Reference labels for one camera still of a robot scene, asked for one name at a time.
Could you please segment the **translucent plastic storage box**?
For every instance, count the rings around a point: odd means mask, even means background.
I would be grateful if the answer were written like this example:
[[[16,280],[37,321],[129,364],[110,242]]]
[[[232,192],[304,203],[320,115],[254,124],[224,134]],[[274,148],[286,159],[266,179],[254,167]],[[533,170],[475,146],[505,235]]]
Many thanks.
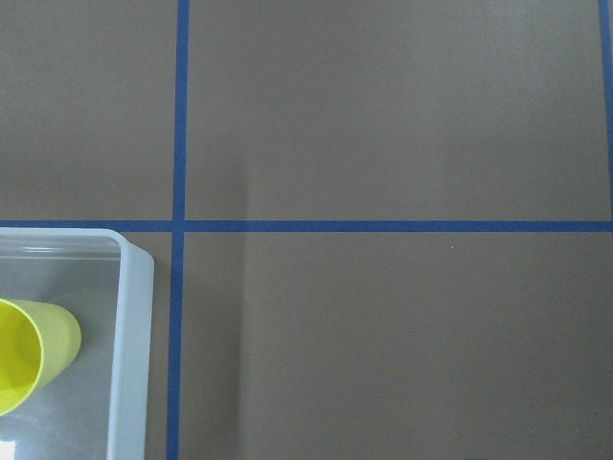
[[[1,295],[79,321],[75,361],[1,419],[4,459],[142,459],[154,261],[107,229],[1,230]]]

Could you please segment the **yellow plastic cup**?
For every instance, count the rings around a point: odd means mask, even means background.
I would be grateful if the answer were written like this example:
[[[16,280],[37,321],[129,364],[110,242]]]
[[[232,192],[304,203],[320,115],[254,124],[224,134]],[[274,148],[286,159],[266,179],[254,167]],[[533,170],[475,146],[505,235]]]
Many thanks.
[[[1,301],[1,414],[63,373],[81,345],[77,318],[55,304]]]

